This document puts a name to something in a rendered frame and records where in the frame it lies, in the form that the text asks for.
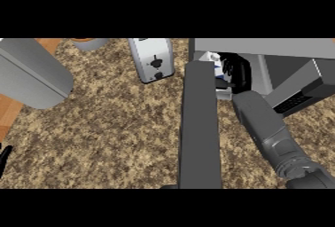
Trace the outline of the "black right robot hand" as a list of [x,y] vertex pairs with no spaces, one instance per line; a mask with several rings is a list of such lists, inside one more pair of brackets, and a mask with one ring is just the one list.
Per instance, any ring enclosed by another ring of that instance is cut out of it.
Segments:
[[236,53],[220,52],[220,60],[223,64],[223,73],[230,76],[230,81],[217,78],[215,88],[226,90],[231,88],[231,93],[237,94],[251,90],[251,65],[246,59],[243,59]]

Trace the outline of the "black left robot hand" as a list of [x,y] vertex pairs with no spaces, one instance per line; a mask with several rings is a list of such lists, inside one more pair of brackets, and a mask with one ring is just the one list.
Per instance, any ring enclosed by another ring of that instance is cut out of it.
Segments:
[[9,145],[0,153],[0,179],[4,173],[6,161],[7,161],[9,154],[12,153],[12,150],[13,150],[13,146]]

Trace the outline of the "silver toaster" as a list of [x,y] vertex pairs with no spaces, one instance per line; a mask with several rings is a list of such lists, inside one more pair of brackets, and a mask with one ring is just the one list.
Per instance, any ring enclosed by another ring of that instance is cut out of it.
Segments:
[[169,77],[175,72],[169,39],[130,38],[128,45],[141,83],[150,83]]

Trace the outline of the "white and blue milk carton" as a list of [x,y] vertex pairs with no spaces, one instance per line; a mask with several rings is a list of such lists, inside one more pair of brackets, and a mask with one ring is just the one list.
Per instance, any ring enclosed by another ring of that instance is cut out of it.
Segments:
[[231,99],[231,89],[226,86],[226,75],[223,73],[223,61],[220,55],[214,52],[209,53],[209,60],[214,62],[214,77],[215,77],[215,94],[221,100]]

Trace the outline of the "large grey rounded appliance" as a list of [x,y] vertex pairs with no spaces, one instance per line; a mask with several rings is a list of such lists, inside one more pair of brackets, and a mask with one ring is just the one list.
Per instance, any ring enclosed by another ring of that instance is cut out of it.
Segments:
[[74,77],[32,38],[0,38],[0,93],[35,109],[68,98]]

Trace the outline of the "dark grey microwave door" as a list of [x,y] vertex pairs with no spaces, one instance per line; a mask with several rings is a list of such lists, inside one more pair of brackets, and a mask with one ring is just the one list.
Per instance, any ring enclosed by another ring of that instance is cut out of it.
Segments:
[[214,63],[208,61],[192,61],[184,69],[178,188],[221,188]]

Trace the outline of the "grey cup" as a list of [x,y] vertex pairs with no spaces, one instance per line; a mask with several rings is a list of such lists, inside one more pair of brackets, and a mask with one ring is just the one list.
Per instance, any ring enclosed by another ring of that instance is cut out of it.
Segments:
[[107,43],[107,38],[72,38],[75,47],[81,51],[93,51]]

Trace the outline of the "grey microwave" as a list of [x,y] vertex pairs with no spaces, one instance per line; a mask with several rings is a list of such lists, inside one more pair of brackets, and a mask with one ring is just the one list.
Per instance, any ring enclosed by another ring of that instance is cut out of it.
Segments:
[[335,41],[329,38],[192,38],[189,60],[231,52],[251,65],[251,89],[282,116],[335,95]]

